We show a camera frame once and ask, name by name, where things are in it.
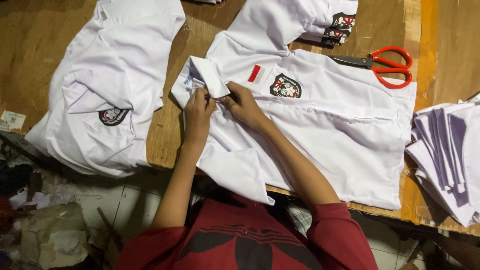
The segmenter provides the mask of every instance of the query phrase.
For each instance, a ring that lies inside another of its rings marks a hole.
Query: scissor handle
[[[372,67],[373,74],[377,77],[377,79],[380,81],[382,85],[389,89],[400,89],[404,88],[407,85],[409,85],[412,81],[412,73],[408,69],[404,68],[375,68]],[[385,81],[378,73],[402,73],[405,75],[405,82],[400,84],[400,85],[394,85],[389,83],[388,81]]]
[[[385,52],[385,51],[394,51],[394,52],[400,54],[403,57],[403,59],[405,59],[406,64],[402,65],[400,63],[396,63],[396,62],[390,61],[386,58],[377,56],[377,54],[380,54],[380,53]],[[405,68],[405,69],[407,69],[407,68],[412,66],[412,62],[413,62],[412,57],[408,54],[408,52],[406,50],[404,50],[403,48],[400,48],[398,46],[387,46],[387,47],[381,48],[380,50],[376,50],[376,51],[372,52],[370,54],[370,56],[373,58],[374,62],[383,64],[383,65],[386,65],[386,66],[389,66],[389,67],[393,67],[393,68]]]

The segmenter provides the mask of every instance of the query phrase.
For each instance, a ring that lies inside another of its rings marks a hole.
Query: red and white flag patch
[[[248,82],[257,84],[260,82],[260,79],[262,78],[263,74],[265,73],[265,68],[255,65],[252,70],[252,74],[250,74],[250,78],[248,78]]]

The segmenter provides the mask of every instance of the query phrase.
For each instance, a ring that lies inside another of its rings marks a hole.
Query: scissors
[[[377,54],[380,54],[384,51],[394,51],[400,54],[403,57],[403,59],[405,59],[406,64],[402,65],[402,64],[390,61],[388,59],[385,59],[383,57],[377,56]],[[389,89],[404,88],[407,85],[409,85],[410,82],[412,81],[412,73],[408,70],[408,68],[412,66],[412,57],[408,54],[406,50],[397,46],[387,46],[385,48],[381,48],[380,50],[376,50],[371,54],[369,54],[368,58],[358,58],[353,56],[335,56],[335,55],[329,55],[328,57],[330,57],[335,62],[342,65],[361,67],[361,68],[372,70],[373,74],[375,74],[375,76],[380,81],[380,83]],[[376,68],[372,66],[373,62],[380,63],[382,65],[388,66],[389,68]],[[394,85],[385,81],[382,77],[380,77],[378,73],[401,73],[405,75],[405,82],[400,85]]]

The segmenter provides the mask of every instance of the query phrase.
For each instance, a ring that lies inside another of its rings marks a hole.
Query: hand
[[[226,96],[220,101],[224,102],[235,117],[249,125],[251,128],[260,129],[269,119],[258,107],[252,92],[239,84],[229,82],[227,87],[235,94],[238,101]]]
[[[206,89],[198,88],[183,109],[186,121],[183,145],[200,151],[200,154],[207,142],[210,116],[216,109],[215,100],[208,98],[207,102],[205,99],[207,95],[208,91]]]

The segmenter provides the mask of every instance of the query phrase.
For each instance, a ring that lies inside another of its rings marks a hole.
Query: wooden table
[[[91,18],[95,0],[7,0],[0,2],[0,112],[27,116],[26,134],[48,109],[48,85],[65,49]],[[227,29],[244,0],[209,5],[182,2],[187,23],[172,44],[164,88],[164,107],[154,113],[147,140],[147,160],[173,168],[183,138],[181,111],[170,88],[189,55],[203,57],[216,33]],[[476,11],[480,2],[457,0],[360,0],[348,42],[323,49],[309,41],[295,41],[292,49],[322,54],[365,57],[388,45],[404,47],[414,58],[411,71],[418,82],[415,110],[441,102],[466,99],[478,90],[480,36]],[[397,55],[388,55],[399,61]],[[432,202],[408,169],[400,177],[402,209],[389,211],[356,203],[349,206],[370,214],[412,221],[415,224],[480,235],[480,224],[467,229]],[[267,187],[287,193],[274,187]]]

